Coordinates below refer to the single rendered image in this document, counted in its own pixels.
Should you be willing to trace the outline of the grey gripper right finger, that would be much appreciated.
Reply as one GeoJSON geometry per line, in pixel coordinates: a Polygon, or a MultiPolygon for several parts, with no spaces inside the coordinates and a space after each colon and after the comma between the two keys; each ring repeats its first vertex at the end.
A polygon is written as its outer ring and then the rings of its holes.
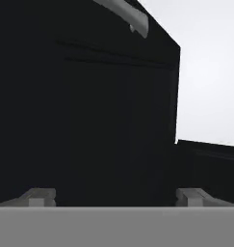
{"type": "Polygon", "coordinates": [[[178,188],[177,206],[234,206],[227,201],[214,198],[201,188],[178,188]]]}

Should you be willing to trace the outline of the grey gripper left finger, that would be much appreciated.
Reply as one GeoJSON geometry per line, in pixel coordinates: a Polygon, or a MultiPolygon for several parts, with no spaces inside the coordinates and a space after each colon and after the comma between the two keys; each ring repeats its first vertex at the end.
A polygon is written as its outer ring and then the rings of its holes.
{"type": "Polygon", "coordinates": [[[0,203],[0,206],[55,206],[55,188],[31,188],[19,198],[0,203]]]}

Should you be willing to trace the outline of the black lower cabinet run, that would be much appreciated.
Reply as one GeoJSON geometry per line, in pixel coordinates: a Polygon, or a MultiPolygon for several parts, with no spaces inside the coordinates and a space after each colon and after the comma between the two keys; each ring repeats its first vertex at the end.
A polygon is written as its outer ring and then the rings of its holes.
{"type": "Polygon", "coordinates": [[[234,147],[179,140],[176,187],[201,188],[234,204],[234,147]]]}

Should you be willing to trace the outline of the black cabinet door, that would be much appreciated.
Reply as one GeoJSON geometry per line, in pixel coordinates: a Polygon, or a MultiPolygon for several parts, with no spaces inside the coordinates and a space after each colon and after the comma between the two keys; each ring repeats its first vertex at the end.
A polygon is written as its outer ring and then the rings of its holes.
{"type": "Polygon", "coordinates": [[[94,0],[0,0],[0,203],[168,205],[179,56],[94,0]]]}

